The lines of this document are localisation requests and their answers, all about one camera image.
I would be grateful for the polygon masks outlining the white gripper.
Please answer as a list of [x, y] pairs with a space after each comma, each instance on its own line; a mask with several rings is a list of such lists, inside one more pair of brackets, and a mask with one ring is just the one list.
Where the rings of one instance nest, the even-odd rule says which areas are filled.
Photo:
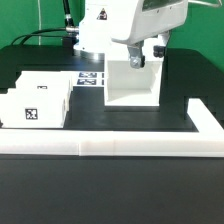
[[166, 31], [181, 26], [186, 20], [187, 10], [188, 0], [111, 0], [111, 40], [129, 45], [130, 66], [143, 68], [144, 43], [140, 41], [159, 34], [153, 55], [162, 58], [170, 39], [170, 33]]

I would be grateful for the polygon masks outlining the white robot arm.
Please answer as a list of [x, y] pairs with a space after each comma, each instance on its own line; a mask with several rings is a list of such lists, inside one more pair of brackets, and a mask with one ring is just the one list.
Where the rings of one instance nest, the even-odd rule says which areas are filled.
[[127, 46], [130, 65], [145, 65], [144, 41], [156, 38], [155, 57], [163, 57], [170, 31], [184, 24], [188, 0], [85, 0], [85, 15], [79, 23], [82, 56], [96, 59], [106, 53], [109, 42]]

